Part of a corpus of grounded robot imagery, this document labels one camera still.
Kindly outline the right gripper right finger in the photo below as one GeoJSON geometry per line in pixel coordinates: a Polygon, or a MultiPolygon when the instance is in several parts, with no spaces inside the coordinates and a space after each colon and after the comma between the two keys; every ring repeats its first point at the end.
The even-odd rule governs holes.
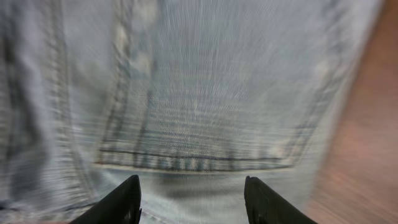
{"type": "Polygon", "coordinates": [[[249,224],[317,224],[257,177],[246,177],[244,199],[249,224]]]}

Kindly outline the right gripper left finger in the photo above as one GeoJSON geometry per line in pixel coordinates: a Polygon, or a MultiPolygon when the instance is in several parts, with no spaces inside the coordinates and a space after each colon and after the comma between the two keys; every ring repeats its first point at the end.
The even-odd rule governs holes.
{"type": "Polygon", "coordinates": [[[139,224],[141,185],[132,175],[70,224],[139,224]]]}

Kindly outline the light blue denim shorts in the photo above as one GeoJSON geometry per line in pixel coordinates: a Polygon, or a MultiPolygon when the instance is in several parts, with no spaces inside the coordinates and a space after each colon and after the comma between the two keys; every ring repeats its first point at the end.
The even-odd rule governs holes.
{"type": "Polygon", "coordinates": [[[356,0],[1,2],[1,222],[69,222],[131,175],[143,223],[298,208],[381,9],[356,0]]]}

